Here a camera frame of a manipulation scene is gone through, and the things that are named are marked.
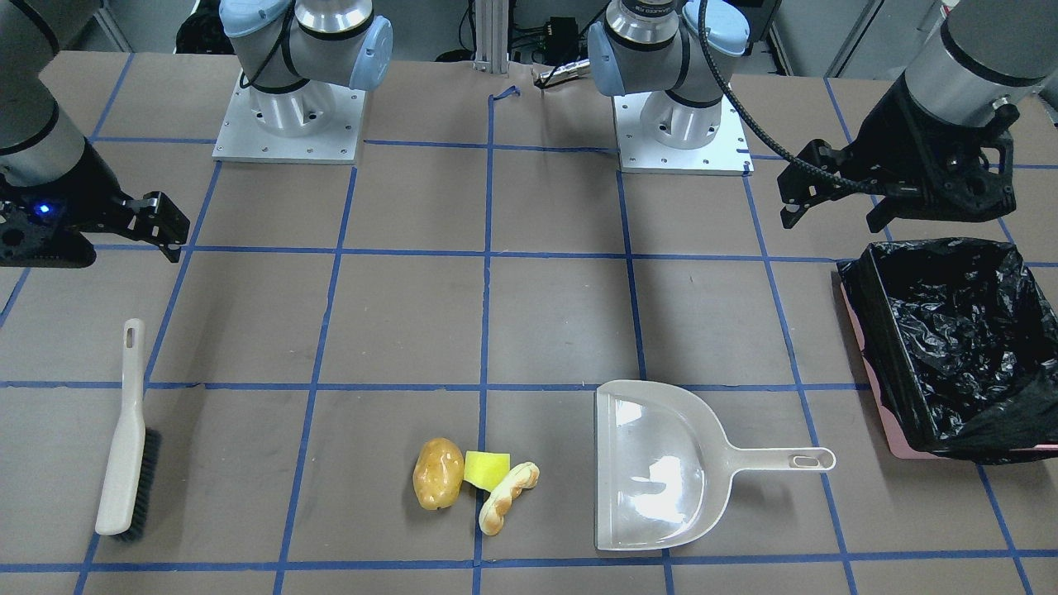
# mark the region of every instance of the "brush handle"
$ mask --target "brush handle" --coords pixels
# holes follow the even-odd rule
[[[125,322],[122,332],[122,411],[110,441],[95,533],[117,535],[132,523],[146,426],[143,420],[143,377],[146,337],[140,319]]]

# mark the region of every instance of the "handle hole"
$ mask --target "handle hole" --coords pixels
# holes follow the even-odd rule
[[[790,457],[790,467],[796,467],[798,469],[816,469],[822,466],[823,464],[814,456],[795,454]]]

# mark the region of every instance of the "black cable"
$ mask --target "black cable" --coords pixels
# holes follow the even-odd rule
[[[814,178],[829,182],[834,184],[836,187],[841,187],[856,193],[884,194],[884,191],[882,188],[874,184],[869,184],[865,182],[857,182],[854,180],[842,178],[840,176],[835,176],[834,174],[831,174],[825,169],[816,167],[815,165],[808,163],[807,161],[798,158],[790,151],[786,150],[786,148],[780,145],[778,141],[772,139],[770,136],[768,136],[767,132],[764,131],[763,128],[761,128],[761,125],[758,124],[756,121],[753,120],[751,115],[749,115],[749,112],[746,110],[745,106],[742,105],[742,102],[740,102],[738,98],[734,96],[734,92],[731,91],[731,86],[728,85],[726,80],[724,80],[724,76],[720,74],[719,69],[716,68],[716,62],[713,61],[713,56],[709,51],[709,42],[706,41],[706,4],[708,3],[708,1],[709,0],[701,0],[701,3],[698,4],[698,42],[701,44],[701,52],[706,55],[706,64],[709,65],[709,70],[710,72],[713,73],[713,78],[716,79],[716,84],[719,85],[720,90],[724,92],[725,95],[727,95],[728,101],[731,102],[731,105],[734,107],[735,111],[737,111],[738,115],[742,116],[743,121],[746,123],[746,126],[748,126],[749,129],[752,130],[754,134],[756,134],[756,138],[761,139],[761,141],[763,141],[764,144],[768,145],[768,148],[776,151],[780,157],[782,157],[786,161],[789,161],[791,165],[794,165],[798,169],[804,172],[805,174],[808,174]]]
[[[587,33],[588,28],[591,26],[591,23],[594,23],[599,17],[602,16],[603,13],[606,12],[606,6],[608,5],[609,5],[609,0],[606,0],[606,3],[602,5],[602,8],[599,8],[599,12],[596,13],[596,16],[591,17],[591,19],[588,20],[587,24],[585,24],[584,28],[581,29],[581,32],[577,35],[577,39],[573,40],[573,44],[570,46],[568,50],[566,50],[565,54],[563,54],[563,56],[565,56],[562,58],[563,60],[568,60],[569,54],[573,54],[576,56],[579,53],[579,50],[581,49],[581,39],[584,37],[584,34]],[[547,88],[547,84],[551,82],[551,77],[554,76],[554,71],[559,70],[560,66],[562,65],[561,64],[555,65],[554,68],[551,69],[551,72],[548,73],[547,78],[545,78],[544,82],[540,84],[541,89]]]
[[[470,15],[471,51],[477,52],[477,25],[474,24],[474,0],[467,0],[467,14]]]
[[[257,79],[260,78],[261,73],[264,72],[264,67],[267,67],[268,64],[272,61],[272,58],[275,56],[275,53],[279,51],[279,46],[282,44],[284,39],[286,39],[290,35],[290,23],[293,19],[294,19],[294,3],[292,2],[290,6],[287,8],[287,14],[284,15],[282,17],[282,28],[279,30],[279,35],[275,36],[275,43],[272,44],[272,49],[269,50],[268,56],[264,57],[264,60],[261,62],[261,66],[257,67],[257,72],[255,72],[254,75],[250,77],[250,80],[247,80],[245,85],[242,84],[242,80],[247,77],[245,71],[239,74],[239,89],[248,89],[252,87],[254,83],[257,83]]]

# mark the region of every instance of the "pink tray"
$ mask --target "pink tray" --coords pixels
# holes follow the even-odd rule
[[[856,317],[856,312],[853,311],[852,305],[849,303],[849,295],[845,293],[844,284],[841,285],[841,296],[845,301],[845,310],[849,312],[849,320],[853,323],[853,331],[856,333],[856,344],[859,345],[860,355],[863,354],[863,330],[859,324],[859,318]],[[871,362],[863,358],[863,366],[867,368],[867,379],[871,383],[871,392],[874,393],[874,404],[878,408],[878,414],[881,416],[881,428],[886,432],[886,441],[889,444],[889,451],[893,453],[893,456],[897,458],[944,458],[943,456],[937,456],[935,454],[930,454],[928,452],[922,452],[911,448],[908,444],[908,439],[904,436],[904,430],[900,429],[899,421],[896,420],[896,416],[893,412],[889,410],[886,405],[881,404],[881,385],[878,384],[878,377],[874,374],[874,368],[871,367]],[[1035,448],[1017,449],[1019,451],[1051,451],[1058,450],[1058,445],[1037,445]]]

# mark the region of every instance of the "yellow cube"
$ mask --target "yellow cube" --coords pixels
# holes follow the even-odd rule
[[[506,452],[468,450],[464,459],[463,481],[486,491],[496,489],[511,470],[511,455]]]

